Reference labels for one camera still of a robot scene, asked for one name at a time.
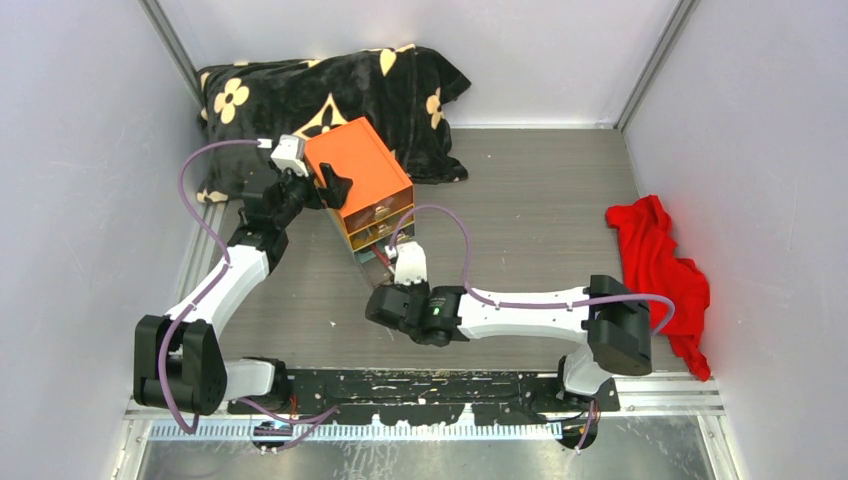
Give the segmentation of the orange drawer organizer box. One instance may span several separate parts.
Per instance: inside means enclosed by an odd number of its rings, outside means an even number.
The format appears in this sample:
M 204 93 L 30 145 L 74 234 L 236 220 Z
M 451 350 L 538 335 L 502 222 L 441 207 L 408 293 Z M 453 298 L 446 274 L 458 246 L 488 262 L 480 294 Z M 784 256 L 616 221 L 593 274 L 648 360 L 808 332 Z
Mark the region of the orange drawer organizer box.
M 307 140 L 305 156 L 318 185 L 326 185 L 322 163 L 352 181 L 344 205 L 331 217 L 353 252 L 389 236 L 414 206 L 410 178 L 364 117 Z

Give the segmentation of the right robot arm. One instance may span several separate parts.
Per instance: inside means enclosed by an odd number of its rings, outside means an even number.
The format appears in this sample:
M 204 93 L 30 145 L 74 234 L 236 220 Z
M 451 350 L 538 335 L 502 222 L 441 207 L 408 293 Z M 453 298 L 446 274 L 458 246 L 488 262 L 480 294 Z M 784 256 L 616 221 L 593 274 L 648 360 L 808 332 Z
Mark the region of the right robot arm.
M 463 286 L 380 285 L 366 319 L 437 347 L 490 337 L 539 337 L 576 345 L 555 384 L 558 403 L 582 409 L 614 375 L 653 371 L 650 296 L 607 275 L 551 292 L 492 292 Z

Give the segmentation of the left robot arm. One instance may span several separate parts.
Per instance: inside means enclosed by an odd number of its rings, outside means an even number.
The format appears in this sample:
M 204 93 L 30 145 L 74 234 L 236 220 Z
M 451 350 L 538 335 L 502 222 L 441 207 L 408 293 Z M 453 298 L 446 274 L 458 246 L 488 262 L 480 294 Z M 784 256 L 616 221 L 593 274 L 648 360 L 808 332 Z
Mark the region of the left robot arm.
M 292 387 L 283 361 L 224 359 L 219 337 L 248 294 L 267 279 L 288 246 L 287 226 L 305 208 L 339 208 L 352 186 L 333 175 L 330 188 L 312 174 L 272 167 L 249 180 L 240 223 L 219 264 L 179 304 L 146 315 L 134 338 L 133 398 L 168 409 L 178 418 L 210 415 L 223 402 L 246 398 L 277 413 L 289 406 Z

